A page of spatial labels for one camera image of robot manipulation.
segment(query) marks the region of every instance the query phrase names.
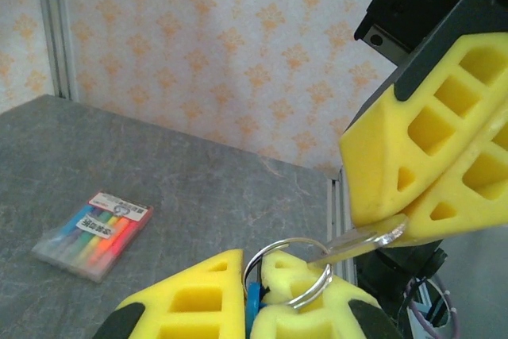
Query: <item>gray table surface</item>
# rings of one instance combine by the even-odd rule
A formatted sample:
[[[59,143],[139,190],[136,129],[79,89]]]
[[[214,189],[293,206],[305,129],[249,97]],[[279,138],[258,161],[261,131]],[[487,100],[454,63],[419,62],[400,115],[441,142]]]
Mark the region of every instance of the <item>gray table surface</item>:
[[[461,339],[508,337],[508,226],[448,238],[438,274],[457,309]]]
[[[94,192],[153,205],[100,284],[30,254]],[[0,337],[91,337],[125,297],[229,248],[326,239],[316,171],[44,96],[0,115]]]

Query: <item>packaging label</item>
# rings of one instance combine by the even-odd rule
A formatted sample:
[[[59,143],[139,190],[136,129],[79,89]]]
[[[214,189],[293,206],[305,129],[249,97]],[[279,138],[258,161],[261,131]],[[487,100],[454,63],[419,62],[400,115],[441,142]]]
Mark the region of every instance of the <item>packaging label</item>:
[[[91,206],[107,210],[115,216],[122,216],[138,222],[148,212],[148,207],[135,202],[99,192],[90,201]]]
[[[85,232],[93,233],[102,238],[110,238],[114,233],[114,229],[109,225],[96,220],[88,214],[79,220],[76,226]]]

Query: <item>wire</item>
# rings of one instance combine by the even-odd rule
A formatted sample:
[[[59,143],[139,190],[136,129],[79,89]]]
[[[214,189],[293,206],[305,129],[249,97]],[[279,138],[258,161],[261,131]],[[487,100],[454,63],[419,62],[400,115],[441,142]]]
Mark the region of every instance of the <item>wire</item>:
[[[436,280],[436,283],[429,280],[428,282],[434,286],[434,288],[437,290],[437,292],[441,295],[441,297],[446,302],[446,305],[448,307],[448,311],[450,312],[450,315],[452,317],[453,322],[453,334],[452,339],[458,339],[460,337],[460,330],[459,330],[459,320],[457,318],[457,311],[456,308],[453,307],[452,299],[450,298],[450,291],[447,290],[444,286],[444,284],[441,281],[441,278],[439,278],[438,275],[434,276],[434,279]],[[413,280],[411,280],[407,286],[406,286],[406,294],[409,295],[411,292],[411,288],[414,286]],[[409,302],[409,308],[411,311],[413,311],[413,314],[415,318],[418,320],[418,323],[420,323],[421,327],[433,338],[433,339],[444,339],[439,333],[436,332],[436,330],[425,320],[423,315],[420,311],[418,311],[418,308],[416,307],[416,303],[414,303],[413,298],[411,297],[411,300]]]
[[[402,301],[402,305],[398,308],[397,312],[397,327],[400,326],[400,317],[401,313],[409,306],[410,302],[413,300],[414,295],[416,294],[418,288],[427,280],[426,277],[423,277],[419,281],[413,283],[413,280],[410,280],[410,282],[407,284],[408,287],[406,288],[406,297]]]

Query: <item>orange highlighter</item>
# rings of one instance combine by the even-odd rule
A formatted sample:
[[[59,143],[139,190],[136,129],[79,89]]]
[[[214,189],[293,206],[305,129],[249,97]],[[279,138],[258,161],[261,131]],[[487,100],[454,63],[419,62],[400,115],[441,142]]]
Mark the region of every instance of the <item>orange highlighter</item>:
[[[114,225],[114,235],[111,236],[108,239],[101,240],[95,251],[90,255],[90,258],[88,259],[88,266],[93,267],[95,263],[102,257],[104,253],[108,251],[109,248],[113,245],[113,243],[118,239],[121,238],[122,233],[125,231],[127,226],[132,225],[133,227],[131,230],[136,228],[136,222],[133,222],[132,220],[129,220],[128,218],[121,218],[117,221],[117,223]]]

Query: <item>yellow highlighter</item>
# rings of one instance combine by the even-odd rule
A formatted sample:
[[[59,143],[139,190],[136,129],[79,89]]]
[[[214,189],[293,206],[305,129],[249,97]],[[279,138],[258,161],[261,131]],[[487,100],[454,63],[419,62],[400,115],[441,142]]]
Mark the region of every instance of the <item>yellow highlighter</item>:
[[[108,220],[108,222],[106,224],[109,226],[112,226],[112,225],[116,224],[118,219],[119,219],[119,217],[113,216],[112,218],[110,218]],[[92,238],[90,240],[90,242],[87,244],[87,246],[85,246],[85,248],[81,251],[81,253],[76,257],[75,263],[81,264],[94,251],[94,249],[97,247],[97,245],[101,241],[106,241],[106,240],[109,240],[109,239],[101,238],[99,236],[95,236],[94,238]]]
[[[128,218],[121,218],[114,226],[114,234],[110,238],[101,240],[98,244],[95,244],[93,248],[95,251],[90,255],[88,259],[88,266],[93,266],[101,256],[107,252],[111,245],[117,240],[121,233],[127,228],[131,221]]]

